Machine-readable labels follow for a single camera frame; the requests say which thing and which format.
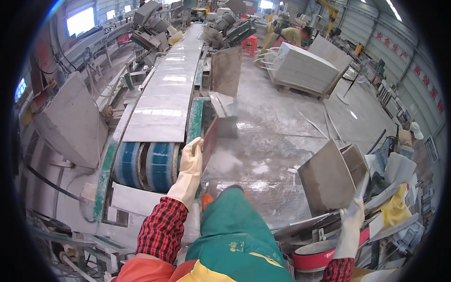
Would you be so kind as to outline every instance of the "marble tile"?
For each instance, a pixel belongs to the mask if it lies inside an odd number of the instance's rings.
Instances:
[[[130,118],[124,142],[184,142],[194,76],[203,42],[191,26],[158,65]]]

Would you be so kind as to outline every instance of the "white cap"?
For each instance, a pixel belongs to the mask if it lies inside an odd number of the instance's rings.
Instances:
[[[414,133],[414,137],[417,140],[423,140],[424,136],[423,136],[423,133],[421,133],[420,126],[418,123],[412,122],[410,124],[410,131],[412,131]]]

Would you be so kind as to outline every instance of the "yellow crane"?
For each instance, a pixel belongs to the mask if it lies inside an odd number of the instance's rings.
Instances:
[[[327,3],[325,0],[315,0],[316,3],[326,6],[329,9],[329,19],[331,23],[329,24],[329,28],[327,29],[327,34],[331,33],[332,26],[334,25],[335,19],[337,18],[338,10]]]

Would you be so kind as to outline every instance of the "green apron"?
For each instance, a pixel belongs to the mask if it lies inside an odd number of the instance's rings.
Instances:
[[[199,259],[235,281],[294,281],[274,236],[240,189],[227,189],[208,204],[200,228],[186,260]]]

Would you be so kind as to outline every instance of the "conveyor belt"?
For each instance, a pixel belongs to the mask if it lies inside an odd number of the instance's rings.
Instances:
[[[150,143],[147,153],[146,174],[154,192],[167,193],[177,177],[178,143]]]
[[[115,165],[119,184],[167,193],[177,180],[180,143],[122,142]]]
[[[136,170],[136,158],[140,143],[122,142],[116,154],[114,172],[119,184],[141,189]]]

